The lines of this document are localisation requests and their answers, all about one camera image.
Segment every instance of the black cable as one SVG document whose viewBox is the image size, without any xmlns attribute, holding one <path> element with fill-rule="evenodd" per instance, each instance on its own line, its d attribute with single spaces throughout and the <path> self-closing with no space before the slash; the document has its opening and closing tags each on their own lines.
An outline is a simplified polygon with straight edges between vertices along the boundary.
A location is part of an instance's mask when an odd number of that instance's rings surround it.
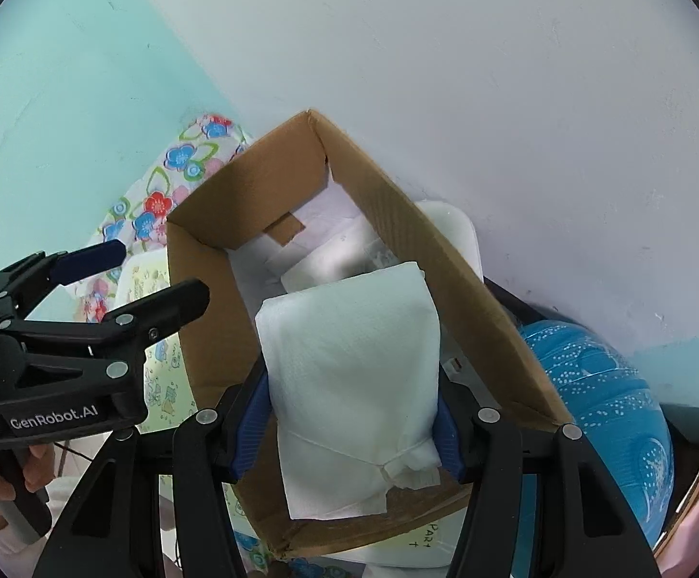
<svg viewBox="0 0 699 578">
<path fill-rule="evenodd" d="M 70 451 L 71 454 L 80 456 L 83 459 L 85 459 L 86 461 L 93 462 L 93 459 L 91 459 L 89 456 L 85 456 L 80 451 L 72 450 L 70 447 L 62 446 L 60 443 L 53 443 L 53 446 L 59 447 L 61 450 Z"/>
</svg>

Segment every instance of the sleeve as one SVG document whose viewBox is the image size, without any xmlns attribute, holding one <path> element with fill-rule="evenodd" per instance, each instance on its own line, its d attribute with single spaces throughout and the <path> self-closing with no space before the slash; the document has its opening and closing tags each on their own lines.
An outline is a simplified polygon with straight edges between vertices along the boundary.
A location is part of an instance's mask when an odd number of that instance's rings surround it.
<svg viewBox="0 0 699 578">
<path fill-rule="evenodd" d="M 71 492 L 74 491 L 79 478 L 65 476 L 56 478 L 48 487 L 48 508 L 52 514 L 53 525 L 58 521 L 63 507 L 66 506 Z M 21 542 L 7 527 L 0 530 L 0 570 L 7 578 L 31 578 L 34 568 L 39 560 L 39 555 L 44 550 L 46 538 L 27 546 Z"/>
</svg>

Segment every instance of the folded tissue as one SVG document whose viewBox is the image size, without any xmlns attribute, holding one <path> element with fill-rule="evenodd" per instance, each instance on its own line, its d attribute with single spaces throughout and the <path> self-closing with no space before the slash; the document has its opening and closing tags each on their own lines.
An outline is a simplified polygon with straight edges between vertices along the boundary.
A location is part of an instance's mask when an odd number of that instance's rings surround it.
<svg viewBox="0 0 699 578">
<path fill-rule="evenodd" d="M 292 519 L 387 511 L 439 484 L 440 326 L 416 263 L 266 300 L 256 316 Z"/>
</svg>

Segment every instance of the cardboard box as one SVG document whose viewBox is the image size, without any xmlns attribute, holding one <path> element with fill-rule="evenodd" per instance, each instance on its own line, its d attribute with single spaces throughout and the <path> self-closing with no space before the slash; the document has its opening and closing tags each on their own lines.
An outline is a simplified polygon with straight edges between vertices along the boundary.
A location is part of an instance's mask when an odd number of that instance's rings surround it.
<svg viewBox="0 0 699 578">
<path fill-rule="evenodd" d="M 673 443 L 673 495 L 654 546 L 659 559 L 699 498 L 699 407 L 663 405 Z"/>
<path fill-rule="evenodd" d="M 441 320 L 504 413 L 553 430 L 570 420 L 554 386 L 501 306 L 422 212 L 344 133 L 316 111 L 280 125 L 225 165 L 168 218 L 171 282 L 195 276 L 210 288 L 205 315 L 180 332 L 198 407 L 212 407 L 242 382 L 259 355 L 256 332 L 226 250 L 261 233 L 287 243 L 300 226 L 290 212 L 325 188 L 330 169 L 387 247 L 425 272 Z M 443 470 L 440 486 L 394 488 L 385 515 L 329 522 L 289 518 L 274 422 L 256 465 L 235 487 L 248 520 L 283 558 L 318 556 L 381 541 L 466 506 L 469 486 Z"/>
</svg>

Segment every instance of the white sleeve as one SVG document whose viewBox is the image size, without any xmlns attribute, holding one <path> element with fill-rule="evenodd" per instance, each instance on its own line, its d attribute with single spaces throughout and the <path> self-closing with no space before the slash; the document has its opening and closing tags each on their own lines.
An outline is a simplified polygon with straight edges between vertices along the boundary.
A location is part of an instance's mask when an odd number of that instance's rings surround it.
<svg viewBox="0 0 699 578">
<path fill-rule="evenodd" d="M 77 476 L 62 476 L 47 486 L 50 497 L 48 508 L 53 518 L 53 526 L 58 521 L 61 511 L 66 506 L 66 502 L 78 482 L 79 477 Z M 159 512 L 162 529 L 175 528 L 173 503 L 170 500 L 160 496 Z M 0 569 L 2 573 L 7 578 L 31 578 L 46 542 L 46 537 L 43 537 L 27 546 L 16 537 L 12 528 L 7 527 L 0 530 Z M 173 564 L 170 558 L 163 554 L 162 560 L 165 562 L 166 578 L 181 578 L 181 570 Z"/>
</svg>

